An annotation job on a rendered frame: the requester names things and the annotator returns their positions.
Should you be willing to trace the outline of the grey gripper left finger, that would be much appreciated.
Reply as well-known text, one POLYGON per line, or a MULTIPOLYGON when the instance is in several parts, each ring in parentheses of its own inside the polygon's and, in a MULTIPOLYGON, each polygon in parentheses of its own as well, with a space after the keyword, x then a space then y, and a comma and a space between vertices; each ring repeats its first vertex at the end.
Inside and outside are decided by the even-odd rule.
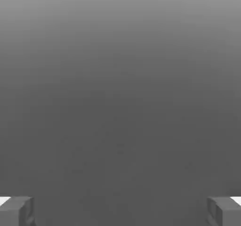
POLYGON ((36 226, 34 198, 0 196, 0 226, 36 226))

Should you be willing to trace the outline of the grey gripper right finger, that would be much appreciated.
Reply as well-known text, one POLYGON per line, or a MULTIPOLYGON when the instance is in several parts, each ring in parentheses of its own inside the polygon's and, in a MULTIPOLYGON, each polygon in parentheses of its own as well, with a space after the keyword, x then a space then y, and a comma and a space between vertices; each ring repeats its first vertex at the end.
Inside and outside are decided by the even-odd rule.
POLYGON ((207 226, 241 226, 241 196, 208 197, 207 226))

